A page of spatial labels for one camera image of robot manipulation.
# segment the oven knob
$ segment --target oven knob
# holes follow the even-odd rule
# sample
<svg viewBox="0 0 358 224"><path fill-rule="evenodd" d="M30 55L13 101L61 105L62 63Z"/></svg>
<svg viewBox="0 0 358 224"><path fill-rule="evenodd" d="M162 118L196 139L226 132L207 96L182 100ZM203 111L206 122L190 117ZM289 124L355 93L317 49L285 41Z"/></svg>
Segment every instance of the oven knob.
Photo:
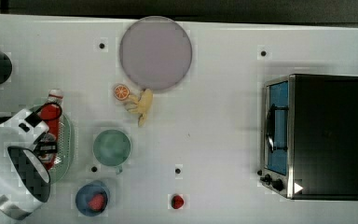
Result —
<svg viewBox="0 0 358 224"><path fill-rule="evenodd" d="M280 179L272 181L271 184L277 191L283 190L283 182Z"/></svg>
<svg viewBox="0 0 358 224"><path fill-rule="evenodd" d="M260 177L260 180L269 185L271 183L272 178L270 175L265 175L264 177Z"/></svg>

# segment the purple plate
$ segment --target purple plate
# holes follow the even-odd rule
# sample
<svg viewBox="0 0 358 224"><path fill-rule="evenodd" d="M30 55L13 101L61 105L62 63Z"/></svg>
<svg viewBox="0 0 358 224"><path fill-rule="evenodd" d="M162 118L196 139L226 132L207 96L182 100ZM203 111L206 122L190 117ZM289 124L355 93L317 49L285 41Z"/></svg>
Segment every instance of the purple plate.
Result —
<svg viewBox="0 0 358 224"><path fill-rule="evenodd" d="M185 77L192 48L185 30L164 17L146 17L134 23L120 44L120 61L137 85L166 90Z"/></svg>

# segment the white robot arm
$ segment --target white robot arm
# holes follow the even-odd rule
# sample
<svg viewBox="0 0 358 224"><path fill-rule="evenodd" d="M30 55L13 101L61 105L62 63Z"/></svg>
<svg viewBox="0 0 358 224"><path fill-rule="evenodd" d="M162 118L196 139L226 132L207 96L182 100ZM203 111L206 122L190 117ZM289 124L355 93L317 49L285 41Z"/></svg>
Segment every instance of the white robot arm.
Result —
<svg viewBox="0 0 358 224"><path fill-rule="evenodd" d="M0 125L0 223L23 220L48 201L48 171L27 148L47 130L26 109Z"/></svg>

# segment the oven window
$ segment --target oven window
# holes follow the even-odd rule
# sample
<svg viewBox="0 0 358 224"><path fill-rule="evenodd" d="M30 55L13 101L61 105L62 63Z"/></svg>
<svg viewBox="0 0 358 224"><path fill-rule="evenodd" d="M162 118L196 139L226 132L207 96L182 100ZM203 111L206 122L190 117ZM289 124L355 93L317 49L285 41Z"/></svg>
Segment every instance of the oven window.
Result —
<svg viewBox="0 0 358 224"><path fill-rule="evenodd" d="M286 175L287 165L287 115L289 107L288 82L269 86L269 121L272 129L273 143L266 148L268 152L267 168L281 175Z"/></svg>

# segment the white tabletop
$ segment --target white tabletop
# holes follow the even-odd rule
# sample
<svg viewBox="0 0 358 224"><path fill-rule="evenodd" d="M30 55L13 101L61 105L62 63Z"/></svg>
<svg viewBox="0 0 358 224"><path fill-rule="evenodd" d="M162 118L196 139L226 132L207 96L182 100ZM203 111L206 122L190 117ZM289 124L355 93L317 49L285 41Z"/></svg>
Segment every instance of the white tabletop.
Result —
<svg viewBox="0 0 358 224"><path fill-rule="evenodd" d="M68 174L24 223L358 223L358 202L285 200L256 175L262 84L293 73L358 75L358 29L179 22L193 45L192 65L177 87L155 94L138 128L112 95L117 83L139 91L117 57L133 22L0 15L0 50L15 66L0 86L0 112L61 88L76 131ZM133 142L120 175L91 151L95 134L114 127ZM183 179L175 179L175 164L183 164ZM112 202L101 216L84 217L76 192L94 179L108 185ZM168 209L174 193L185 195L185 209Z"/></svg>

